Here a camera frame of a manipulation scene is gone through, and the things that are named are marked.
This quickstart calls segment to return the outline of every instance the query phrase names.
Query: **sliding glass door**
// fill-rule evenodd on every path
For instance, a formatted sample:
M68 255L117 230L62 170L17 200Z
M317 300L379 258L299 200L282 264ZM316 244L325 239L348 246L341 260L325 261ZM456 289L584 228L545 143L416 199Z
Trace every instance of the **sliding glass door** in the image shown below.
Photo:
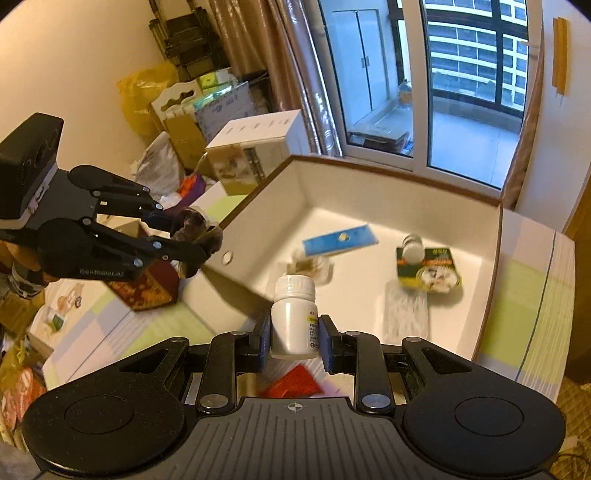
M309 0L345 153L498 195L535 73L536 1Z

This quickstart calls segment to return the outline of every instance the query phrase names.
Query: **curtain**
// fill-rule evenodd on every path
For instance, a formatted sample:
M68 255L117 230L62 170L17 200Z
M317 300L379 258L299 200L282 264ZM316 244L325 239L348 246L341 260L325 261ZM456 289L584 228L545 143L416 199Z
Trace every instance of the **curtain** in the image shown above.
M511 160L509 173L501 191L501 202L504 208L515 210L527 167L530 164L531 152L534 148L535 132L538 128L540 106L542 103L542 89L544 84L544 33L542 32L540 44L540 56L535 72L534 87L532 88L530 102L524 115L517 148Z
M267 70L279 110L302 111L312 152L342 156L301 0L209 0L237 77Z

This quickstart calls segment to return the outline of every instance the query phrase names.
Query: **white plastic bag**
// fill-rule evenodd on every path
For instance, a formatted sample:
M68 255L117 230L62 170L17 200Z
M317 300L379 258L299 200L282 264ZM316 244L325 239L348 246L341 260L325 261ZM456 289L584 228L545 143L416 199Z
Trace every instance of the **white plastic bag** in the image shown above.
M156 137L142 158L132 165L131 174L134 181L150 189L150 195L157 202L160 197L178 190L184 179L184 170L168 132Z

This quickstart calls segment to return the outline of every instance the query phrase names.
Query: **white cardboard box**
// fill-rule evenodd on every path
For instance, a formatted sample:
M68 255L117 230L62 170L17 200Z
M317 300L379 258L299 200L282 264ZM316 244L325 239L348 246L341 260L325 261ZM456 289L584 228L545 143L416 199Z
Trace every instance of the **white cardboard box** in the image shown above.
M316 289L316 303L341 332L361 330L382 340L384 290L397 275L396 247L417 233L425 246L450 247L462 276L461 288L430 294L428 340L472 359L491 305L502 209L417 180L377 167L294 157L221 222L222 249L203 271L272 301L269 279L302 240L368 223L379 243L332 256L333 278ZM225 264L227 252L232 260Z
M290 155L309 154L299 110L232 120L206 148L228 195L248 194Z

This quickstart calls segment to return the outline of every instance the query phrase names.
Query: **white medicine bottle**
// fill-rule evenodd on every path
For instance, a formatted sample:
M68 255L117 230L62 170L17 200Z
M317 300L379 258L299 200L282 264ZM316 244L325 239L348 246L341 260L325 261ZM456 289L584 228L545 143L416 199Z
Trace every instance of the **white medicine bottle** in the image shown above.
M271 356L284 359L318 355L318 308L314 280L284 275L275 283L271 307Z

